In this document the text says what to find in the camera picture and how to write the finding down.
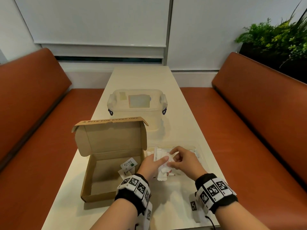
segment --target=open cardboard box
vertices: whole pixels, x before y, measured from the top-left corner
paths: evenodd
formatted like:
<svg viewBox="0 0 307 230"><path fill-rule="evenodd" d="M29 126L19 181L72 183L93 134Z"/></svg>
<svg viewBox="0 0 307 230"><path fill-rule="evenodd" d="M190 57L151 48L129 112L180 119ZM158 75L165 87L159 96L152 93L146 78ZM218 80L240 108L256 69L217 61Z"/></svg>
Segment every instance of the open cardboard box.
<svg viewBox="0 0 307 230"><path fill-rule="evenodd" d="M84 202L113 199L122 178L120 165L133 157L139 169L147 149L147 136L141 117L88 120L77 123L75 132L81 156L89 156L81 190Z"/></svg>

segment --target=black cord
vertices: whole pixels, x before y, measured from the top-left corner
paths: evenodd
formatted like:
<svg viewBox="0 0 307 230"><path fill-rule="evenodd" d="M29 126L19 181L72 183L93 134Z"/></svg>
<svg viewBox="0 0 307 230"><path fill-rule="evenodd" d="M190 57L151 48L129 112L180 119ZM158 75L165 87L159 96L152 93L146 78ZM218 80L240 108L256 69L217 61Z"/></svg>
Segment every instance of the black cord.
<svg viewBox="0 0 307 230"><path fill-rule="evenodd" d="M212 220L211 220L208 216L205 216L205 217L206 217L207 219L210 220L210 222L211 222L211 224L212 224L212 226L213 226L213 229L216 230L215 227L214 227L214 224L213 224Z"/></svg>

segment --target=planter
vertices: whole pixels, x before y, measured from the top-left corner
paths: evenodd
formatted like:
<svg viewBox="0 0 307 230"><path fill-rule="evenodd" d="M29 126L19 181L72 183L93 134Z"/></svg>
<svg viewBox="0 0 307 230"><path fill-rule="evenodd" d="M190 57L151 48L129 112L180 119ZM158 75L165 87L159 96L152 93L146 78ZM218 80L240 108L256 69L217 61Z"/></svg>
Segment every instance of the planter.
<svg viewBox="0 0 307 230"><path fill-rule="evenodd" d="M287 56L269 51L262 52L261 49L254 48L248 43L242 45L239 53L307 84L307 59L288 60L282 65L287 60Z"/></svg>

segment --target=box lid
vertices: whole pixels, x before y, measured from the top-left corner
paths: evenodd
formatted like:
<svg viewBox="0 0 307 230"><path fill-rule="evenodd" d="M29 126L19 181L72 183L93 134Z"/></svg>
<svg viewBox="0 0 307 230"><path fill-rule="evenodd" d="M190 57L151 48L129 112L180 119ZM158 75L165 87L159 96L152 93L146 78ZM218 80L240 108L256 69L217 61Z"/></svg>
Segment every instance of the box lid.
<svg viewBox="0 0 307 230"><path fill-rule="evenodd" d="M75 132L81 156L125 149L147 149L147 135L142 117L87 120L77 123Z"/></svg>

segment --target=table surface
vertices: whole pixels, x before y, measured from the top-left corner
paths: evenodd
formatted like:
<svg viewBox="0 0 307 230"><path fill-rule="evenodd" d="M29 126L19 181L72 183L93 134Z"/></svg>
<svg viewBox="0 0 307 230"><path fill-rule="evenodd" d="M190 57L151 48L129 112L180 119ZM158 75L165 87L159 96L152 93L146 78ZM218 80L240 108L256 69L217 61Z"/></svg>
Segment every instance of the table surface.
<svg viewBox="0 0 307 230"><path fill-rule="evenodd" d="M180 88L167 66L117 66L103 92L92 120L109 119L106 103L109 95L121 88L160 89L167 98L167 113L162 117L163 127L147 133L150 142L197 142L202 150L208 172L224 178ZM47 229L88 230L107 210L112 201L84 203L80 191L89 157L82 157L77 150L69 170L43 225ZM165 182L152 181L153 216L151 230L170 230L211 226L195 223L188 196L196 191L194 182L185 175L169 176ZM219 225L211 215L214 225Z"/></svg>

